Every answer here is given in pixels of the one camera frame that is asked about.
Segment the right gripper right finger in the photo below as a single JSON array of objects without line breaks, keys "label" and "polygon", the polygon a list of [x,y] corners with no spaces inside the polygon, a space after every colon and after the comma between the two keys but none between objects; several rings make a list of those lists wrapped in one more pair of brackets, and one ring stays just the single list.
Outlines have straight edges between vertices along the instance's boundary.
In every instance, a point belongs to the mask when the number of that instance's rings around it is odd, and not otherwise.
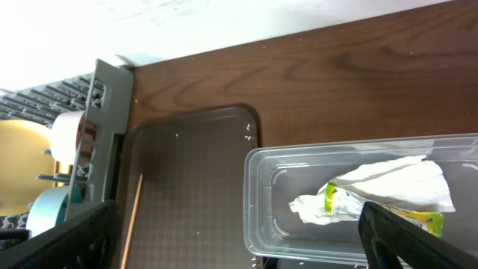
[{"label": "right gripper right finger", "polygon": [[477,257],[429,234],[395,213],[366,202],[358,222],[370,268],[476,268]]}]

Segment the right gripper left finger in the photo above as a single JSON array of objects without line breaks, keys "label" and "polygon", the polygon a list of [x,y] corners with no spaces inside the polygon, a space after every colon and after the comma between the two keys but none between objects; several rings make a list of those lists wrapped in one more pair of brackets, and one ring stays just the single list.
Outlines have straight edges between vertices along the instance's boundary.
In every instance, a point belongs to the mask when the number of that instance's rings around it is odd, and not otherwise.
[{"label": "right gripper left finger", "polygon": [[2,268],[109,268],[122,221],[108,200],[35,237],[27,229],[1,231]]}]

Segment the light blue bowl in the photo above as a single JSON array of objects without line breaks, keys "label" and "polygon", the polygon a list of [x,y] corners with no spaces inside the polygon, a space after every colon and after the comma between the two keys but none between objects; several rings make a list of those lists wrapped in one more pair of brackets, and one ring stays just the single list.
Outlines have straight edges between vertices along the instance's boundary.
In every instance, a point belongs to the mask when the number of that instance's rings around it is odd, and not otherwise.
[{"label": "light blue bowl", "polygon": [[68,200],[68,185],[42,192],[28,214],[26,229],[30,232],[30,237],[61,225],[65,221]]}]

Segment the wrapper and napkin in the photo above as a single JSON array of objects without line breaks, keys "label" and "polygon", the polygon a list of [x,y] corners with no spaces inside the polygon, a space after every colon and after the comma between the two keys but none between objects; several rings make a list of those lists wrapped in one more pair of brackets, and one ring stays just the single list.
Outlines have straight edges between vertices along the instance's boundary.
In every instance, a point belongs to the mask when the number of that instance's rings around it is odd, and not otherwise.
[{"label": "wrapper and napkin", "polygon": [[331,179],[315,195],[298,196],[289,207],[303,223],[325,226],[359,220],[366,202],[439,238],[444,215],[456,210],[443,170],[424,155],[363,164]]}]

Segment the white pink bowl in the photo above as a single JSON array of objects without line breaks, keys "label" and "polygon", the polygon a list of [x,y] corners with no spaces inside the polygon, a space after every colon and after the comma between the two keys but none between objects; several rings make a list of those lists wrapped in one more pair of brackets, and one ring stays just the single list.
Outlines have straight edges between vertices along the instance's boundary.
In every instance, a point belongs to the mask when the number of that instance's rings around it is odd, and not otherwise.
[{"label": "white pink bowl", "polygon": [[87,122],[85,111],[72,111],[60,114],[53,123],[50,132],[50,150],[52,157],[63,164],[73,165],[81,138],[87,141],[81,144],[81,153],[77,165],[84,167],[93,153],[93,141],[96,127]]}]

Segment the yellow plate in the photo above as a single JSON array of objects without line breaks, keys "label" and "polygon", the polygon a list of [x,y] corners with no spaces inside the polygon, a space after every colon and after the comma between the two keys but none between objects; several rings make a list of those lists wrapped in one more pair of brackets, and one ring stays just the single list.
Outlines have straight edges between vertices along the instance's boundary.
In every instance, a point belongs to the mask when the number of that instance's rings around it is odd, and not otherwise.
[{"label": "yellow plate", "polygon": [[30,204],[53,182],[55,161],[43,151],[50,147],[50,129],[27,120],[1,121],[1,215],[29,211]]}]

